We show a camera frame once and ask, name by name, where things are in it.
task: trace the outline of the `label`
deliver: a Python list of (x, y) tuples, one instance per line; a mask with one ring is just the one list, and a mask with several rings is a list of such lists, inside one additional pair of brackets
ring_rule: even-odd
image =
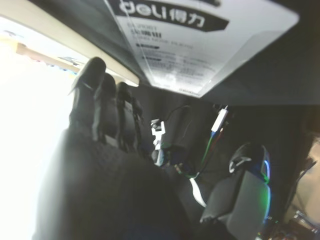
[(150, 84), (198, 98), (299, 19), (266, 0), (105, 2)]

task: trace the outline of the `black banner on label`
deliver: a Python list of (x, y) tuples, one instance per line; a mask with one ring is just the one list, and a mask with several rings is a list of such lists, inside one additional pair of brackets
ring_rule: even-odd
[(224, 30), (229, 21), (192, 8), (146, 0), (108, 1), (117, 16), (156, 20), (187, 28), (212, 32)]

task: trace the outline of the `white cable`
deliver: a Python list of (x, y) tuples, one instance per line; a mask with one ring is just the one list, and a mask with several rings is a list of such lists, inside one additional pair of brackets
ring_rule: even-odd
[(190, 178), (190, 183), (192, 185), (192, 194), (194, 199), (197, 201), (198, 204), (200, 204), (202, 207), (206, 207), (207, 204), (205, 203), (205, 201), (203, 200), (202, 196), (201, 196), (201, 192), (199, 189), (199, 186), (196, 182), (196, 180), (194, 178)]

